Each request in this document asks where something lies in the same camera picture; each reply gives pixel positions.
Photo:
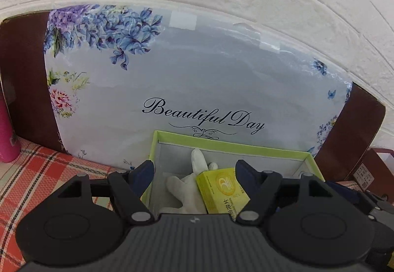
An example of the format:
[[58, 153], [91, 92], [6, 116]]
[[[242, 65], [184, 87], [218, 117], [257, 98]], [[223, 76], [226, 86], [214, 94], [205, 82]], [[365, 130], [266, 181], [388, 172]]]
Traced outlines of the yellow white medicine box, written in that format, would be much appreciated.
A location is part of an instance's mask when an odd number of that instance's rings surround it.
[[208, 214], [229, 214], [235, 220], [250, 200], [234, 168], [202, 172], [196, 182]]

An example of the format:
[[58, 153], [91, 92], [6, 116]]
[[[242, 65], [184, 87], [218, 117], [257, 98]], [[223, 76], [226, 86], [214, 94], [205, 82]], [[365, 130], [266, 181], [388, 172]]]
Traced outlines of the light green cardboard storage box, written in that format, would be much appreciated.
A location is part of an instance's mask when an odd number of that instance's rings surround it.
[[143, 203], [154, 215], [158, 215], [163, 207], [181, 205], [166, 188], [166, 179], [170, 176], [182, 179], [192, 172], [193, 149], [200, 149], [207, 163], [215, 162], [221, 169], [234, 167], [238, 160], [244, 160], [259, 172], [273, 170], [285, 178], [298, 178], [304, 172], [311, 172], [320, 180], [324, 179], [312, 154], [308, 152], [241, 145], [155, 131], [149, 153], [149, 160], [155, 166], [155, 174], [151, 185], [142, 196]]

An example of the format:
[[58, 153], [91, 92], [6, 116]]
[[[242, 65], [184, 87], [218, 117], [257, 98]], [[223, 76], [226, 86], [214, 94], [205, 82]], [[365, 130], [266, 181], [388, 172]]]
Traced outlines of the brown cardboard shoe box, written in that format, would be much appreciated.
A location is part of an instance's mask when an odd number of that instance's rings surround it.
[[393, 203], [393, 150], [369, 148], [351, 176], [363, 191]]

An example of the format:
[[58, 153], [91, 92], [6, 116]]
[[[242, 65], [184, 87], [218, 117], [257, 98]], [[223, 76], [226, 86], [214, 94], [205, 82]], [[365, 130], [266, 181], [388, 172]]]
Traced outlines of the plaid red bed sheet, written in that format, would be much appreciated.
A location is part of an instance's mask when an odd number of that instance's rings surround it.
[[1, 177], [1, 270], [59, 271], [117, 249], [128, 215], [148, 214], [130, 172], [22, 140]]

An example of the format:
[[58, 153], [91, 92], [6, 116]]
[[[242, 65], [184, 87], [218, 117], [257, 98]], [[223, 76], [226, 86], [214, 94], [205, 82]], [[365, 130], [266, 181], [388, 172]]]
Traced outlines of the floral Beautiful Day pillow pack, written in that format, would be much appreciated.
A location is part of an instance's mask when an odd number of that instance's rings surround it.
[[155, 131], [317, 154], [352, 90], [271, 34], [141, 6], [52, 10], [43, 53], [65, 150], [118, 167], [146, 159]]

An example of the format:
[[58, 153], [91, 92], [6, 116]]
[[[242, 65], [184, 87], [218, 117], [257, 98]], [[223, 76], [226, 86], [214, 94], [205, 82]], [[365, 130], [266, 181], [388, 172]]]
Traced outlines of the pink thermos bottle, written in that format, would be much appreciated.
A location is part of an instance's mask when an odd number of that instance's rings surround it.
[[21, 152], [21, 144], [14, 133], [7, 104], [1, 92], [0, 98], [0, 157], [1, 162], [10, 163], [14, 161]]

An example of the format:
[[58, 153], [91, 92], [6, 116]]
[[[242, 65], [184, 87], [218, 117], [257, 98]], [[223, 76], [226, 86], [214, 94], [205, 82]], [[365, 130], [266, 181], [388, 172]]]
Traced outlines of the dark brown wooden headboard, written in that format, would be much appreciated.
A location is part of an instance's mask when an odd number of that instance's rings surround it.
[[[47, 11], [39, 11], [1, 23], [1, 84], [17, 136], [61, 152], [43, 58], [48, 15]], [[315, 157], [325, 179], [345, 181], [350, 177], [384, 117], [384, 105], [354, 85], [350, 99]]]

